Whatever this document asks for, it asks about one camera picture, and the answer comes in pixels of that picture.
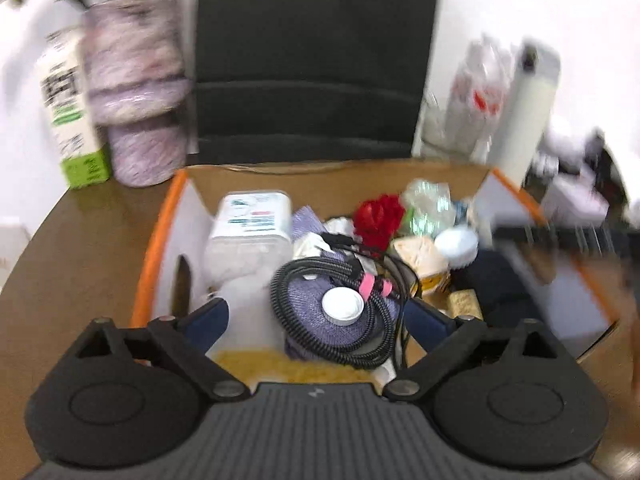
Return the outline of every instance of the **red flower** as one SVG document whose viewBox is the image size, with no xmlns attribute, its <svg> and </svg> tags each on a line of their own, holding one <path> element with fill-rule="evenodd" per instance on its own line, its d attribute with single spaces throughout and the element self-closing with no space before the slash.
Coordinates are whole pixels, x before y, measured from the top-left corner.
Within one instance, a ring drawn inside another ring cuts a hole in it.
<svg viewBox="0 0 640 480">
<path fill-rule="evenodd" d="M 398 195 L 381 195 L 360 204 L 353 214 L 353 226 L 365 245 L 386 251 L 391 237 L 400 227 L 402 216 L 404 207 L 400 205 Z"/>
</svg>

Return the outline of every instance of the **white cylinder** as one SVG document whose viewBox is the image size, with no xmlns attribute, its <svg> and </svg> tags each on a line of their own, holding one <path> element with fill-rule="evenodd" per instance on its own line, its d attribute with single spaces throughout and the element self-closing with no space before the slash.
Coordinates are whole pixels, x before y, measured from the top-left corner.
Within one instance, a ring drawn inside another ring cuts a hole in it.
<svg viewBox="0 0 640 480">
<path fill-rule="evenodd" d="M 518 187 L 551 115 L 559 75 L 558 54 L 525 42 L 487 158 Z"/>
</svg>

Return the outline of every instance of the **white wall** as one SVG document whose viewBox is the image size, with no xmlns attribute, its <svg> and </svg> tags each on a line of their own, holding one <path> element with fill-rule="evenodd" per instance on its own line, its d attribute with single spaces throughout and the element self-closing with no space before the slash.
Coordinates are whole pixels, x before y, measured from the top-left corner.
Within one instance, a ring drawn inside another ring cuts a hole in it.
<svg viewBox="0 0 640 480">
<path fill-rule="evenodd" d="M 20 216 L 32 233 L 65 189 L 34 100 L 36 79 L 30 69 L 19 68 L 30 66 L 44 46 L 38 36 L 42 25 L 24 31 L 24 23 L 38 22 L 38 14 L 39 23 L 43 16 L 50 22 L 53 12 L 42 2 L 30 0 L 20 11 L 7 4 L 0 7 L 0 216 Z M 193 45 L 195 4 L 184 0 L 188 49 Z M 25 20 L 24 12 L 30 12 L 31 19 Z M 60 6 L 56 13 L 64 14 Z M 482 31 L 508 42 L 532 36 L 561 54 L 556 113 L 567 118 L 577 134 L 597 125 L 610 139 L 640 151 L 639 23 L 640 0 L 440 0 L 429 86 L 444 104 L 467 43 Z M 14 37 L 33 43 L 10 44 Z M 18 96 L 14 102 L 23 103 L 24 112 L 12 111 L 11 103 L 9 110 L 2 109 L 7 89 Z"/>
</svg>

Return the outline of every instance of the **green and white box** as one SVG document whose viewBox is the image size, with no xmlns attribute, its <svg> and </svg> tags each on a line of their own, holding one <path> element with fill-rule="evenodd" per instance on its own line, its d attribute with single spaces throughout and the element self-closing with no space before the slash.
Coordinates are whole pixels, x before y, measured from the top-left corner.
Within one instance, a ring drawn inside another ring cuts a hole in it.
<svg viewBox="0 0 640 480">
<path fill-rule="evenodd" d="M 38 76 L 47 119 L 70 187 L 104 182 L 109 163 L 104 142 L 92 121 L 82 68 L 82 29 L 51 34 L 38 60 Z"/>
</svg>

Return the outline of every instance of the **wooden table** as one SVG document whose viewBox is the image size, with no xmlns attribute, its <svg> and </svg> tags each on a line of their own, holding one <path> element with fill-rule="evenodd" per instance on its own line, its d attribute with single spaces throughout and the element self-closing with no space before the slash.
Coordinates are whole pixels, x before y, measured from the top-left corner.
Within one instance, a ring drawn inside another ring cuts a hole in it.
<svg viewBox="0 0 640 480">
<path fill-rule="evenodd" d="M 119 326 L 129 322 L 146 245 L 167 189 L 167 184 L 128 189 L 111 180 L 70 190 L 18 261 L 0 295 L 2 478 L 20 478 L 38 463 L 24 429 L 24 407 L 60 354 L 94 317 L 113 317 Z M 620 282 L 612 266 L 597 270 L 607 283 Z M 610 293 L 628 319 L 632 301 L 618 288 Z M 640 478 L 640 410 L 628 389 L 628 322 L 621 322 L 583 365 L 610 408 L 596 464 L 615 478 Z"/>
</svg>

